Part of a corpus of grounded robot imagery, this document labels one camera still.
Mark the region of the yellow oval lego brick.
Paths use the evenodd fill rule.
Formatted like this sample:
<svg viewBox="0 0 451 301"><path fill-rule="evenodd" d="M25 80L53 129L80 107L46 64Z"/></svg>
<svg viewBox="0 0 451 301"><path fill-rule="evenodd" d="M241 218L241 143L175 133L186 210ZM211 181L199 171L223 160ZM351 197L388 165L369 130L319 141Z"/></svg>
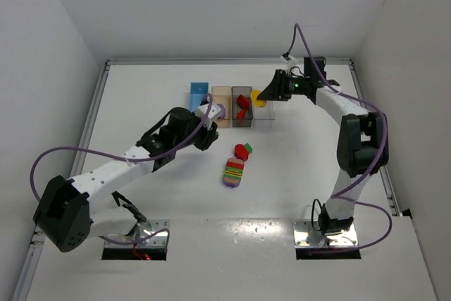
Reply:
<svg viewBox="0 0 451 301"><path fill-rule="evenodd" d="M255 107L264 108L267 104L266 100L259 99L259 95L261 94L260 90L252 90L250 94L250 98L252 100L252 104Z"/></svg>

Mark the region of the purple lego brick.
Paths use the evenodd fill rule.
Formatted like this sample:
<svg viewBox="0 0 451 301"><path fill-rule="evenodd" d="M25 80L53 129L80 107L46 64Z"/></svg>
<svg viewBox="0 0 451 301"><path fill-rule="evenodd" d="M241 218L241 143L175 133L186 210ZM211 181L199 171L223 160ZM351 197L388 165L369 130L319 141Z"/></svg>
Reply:
<svg viewBox="0 0 451 301"><path fill-rule="evenodd" d="M226 108L222 104L218 104L218 108L219 108L218 120L224 120L226 118L227 113Z"/></svg>

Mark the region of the red arched lego brick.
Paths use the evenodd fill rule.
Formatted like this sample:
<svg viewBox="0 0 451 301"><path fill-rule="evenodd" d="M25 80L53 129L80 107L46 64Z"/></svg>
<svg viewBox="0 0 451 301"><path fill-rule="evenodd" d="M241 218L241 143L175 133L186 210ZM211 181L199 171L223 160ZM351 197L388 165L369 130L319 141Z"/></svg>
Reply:
<svg viewBox="0 0 451 301"><path fill-rule="evenodd" d="M251 106L251 101L249 100L249 98L242 94L237 97L236 102L241 109L248 110L248 108Z"/></svg>

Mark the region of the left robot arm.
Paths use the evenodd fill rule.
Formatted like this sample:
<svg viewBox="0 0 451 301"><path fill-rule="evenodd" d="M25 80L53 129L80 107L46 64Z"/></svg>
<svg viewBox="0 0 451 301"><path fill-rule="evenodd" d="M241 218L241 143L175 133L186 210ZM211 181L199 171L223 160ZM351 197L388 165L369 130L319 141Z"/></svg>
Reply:
<svg viewBox="0 0 451 301"><path fill-rule="evenodd" d="M110 154L108 163L87 173L52 178L39 196L35 225L60 252L70 252L88 238L144 247L156 235L168 233L167 228L153 229L119 191L158 171L181 149L207 150L218 139L216 120L221 114L221 107L213 102L194 112L175 107L122 155Z"/></svg>

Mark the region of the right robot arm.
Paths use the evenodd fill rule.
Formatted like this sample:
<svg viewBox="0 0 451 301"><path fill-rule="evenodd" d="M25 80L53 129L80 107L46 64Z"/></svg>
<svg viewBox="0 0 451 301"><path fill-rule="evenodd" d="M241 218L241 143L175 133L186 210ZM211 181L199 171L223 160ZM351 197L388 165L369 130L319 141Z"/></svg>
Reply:
<svg viewBox="0 0 451 301"><path fill-rule="evenodd" d="M338 82L326 79L323 57L304 59L304 71L293 75L278 69L259 94L263 101L286 102L302 95L323 109L339 126L336 157L340 172L331 196L322 204L318 230L323 235L350 228L354 208L369 178L388 162L388 124L385 116L345 94Z"/></svg>

